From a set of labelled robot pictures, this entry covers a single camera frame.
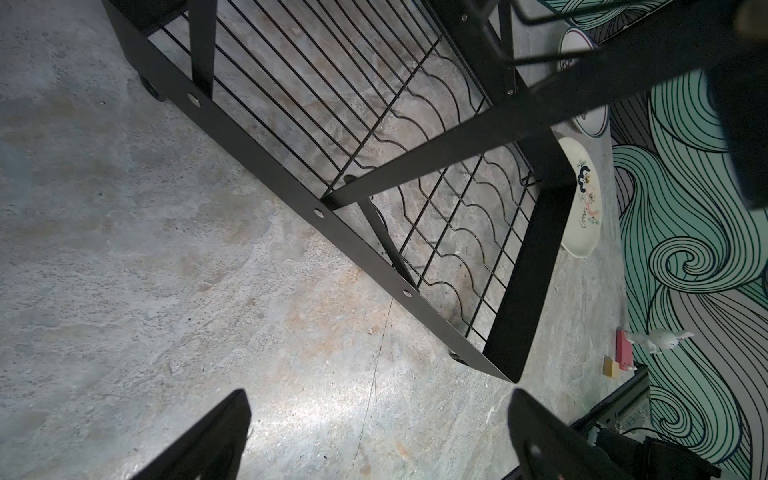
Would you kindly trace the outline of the black wire dish rack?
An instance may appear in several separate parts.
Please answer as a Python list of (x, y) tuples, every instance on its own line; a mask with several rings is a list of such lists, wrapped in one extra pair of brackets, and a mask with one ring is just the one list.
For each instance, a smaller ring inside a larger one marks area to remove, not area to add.
[[(757, 132), (767, 75), (767, 44), (737, 28), (743, 1), (674, 1), (580, 63), (532, 88), (514, 91), (473, 119), (406, 151), (348, 185), (317, 196), (212, 97), (216, 5), (212, 1), (108, 1), (122, 51), (151, 92), (170, 100), (249, 172), (436, 335), (470, 368), (518, 381), (525, 368), (565, 231), (576, 177), (552, 127), (693, 70), (711, 76), (711, 97), (749, 207), (767, 203), (767, 141)], [(378, 254), (337, 215), (375, 194), (517, 143), (541, 185), (489, 337), (472, 346), (420, 294), (402, 256)]]

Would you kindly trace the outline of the cream cartoon plate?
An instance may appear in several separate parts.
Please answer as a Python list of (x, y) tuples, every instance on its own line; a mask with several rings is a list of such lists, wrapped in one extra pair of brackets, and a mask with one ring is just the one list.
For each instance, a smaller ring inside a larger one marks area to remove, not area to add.
[(589, 257), (599, 243), (603, 205), (597, 169), (586, 148), (571, 137), (558, 140), (576, 177), (575, 193), (561, 246), (575, 258)]

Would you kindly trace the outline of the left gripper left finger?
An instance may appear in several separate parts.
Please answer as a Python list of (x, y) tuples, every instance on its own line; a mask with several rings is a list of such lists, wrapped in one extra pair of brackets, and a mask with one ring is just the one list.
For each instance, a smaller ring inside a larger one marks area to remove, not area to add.
[(236, 479), (251, 422), (244, 389), (232, 391), (134, 479)]

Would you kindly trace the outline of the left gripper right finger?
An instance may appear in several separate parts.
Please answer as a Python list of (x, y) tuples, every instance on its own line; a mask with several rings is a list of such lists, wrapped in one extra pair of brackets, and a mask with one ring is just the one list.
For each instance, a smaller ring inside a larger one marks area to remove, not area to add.
[(521, 388), (512, 393), (508, 427), (524, 479), (630, 477)]

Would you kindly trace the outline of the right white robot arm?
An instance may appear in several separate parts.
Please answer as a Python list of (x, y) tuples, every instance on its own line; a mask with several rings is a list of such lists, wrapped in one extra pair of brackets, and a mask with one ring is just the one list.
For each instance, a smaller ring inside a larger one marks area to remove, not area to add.
[(634, 479), (720, 479), (722, 469), (686, 447), (646, 437), (643, 442), (592, 427), (588, 443)]

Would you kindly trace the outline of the red patterned white plate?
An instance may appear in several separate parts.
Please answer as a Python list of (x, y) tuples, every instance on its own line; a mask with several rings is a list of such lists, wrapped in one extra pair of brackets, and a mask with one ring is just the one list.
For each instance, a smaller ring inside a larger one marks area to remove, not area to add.
[[(596, 48), (597, 45), (585, 31), (576, 27), (570, 27), (561, 37), (558, 52), (560, 54), (567, 54), (595, 50)], [(582, 134), (593, 139), (600, 138), (608, 127), (609, 107), (603, 105), (584, 112), (573, 117), (571, 122)]]

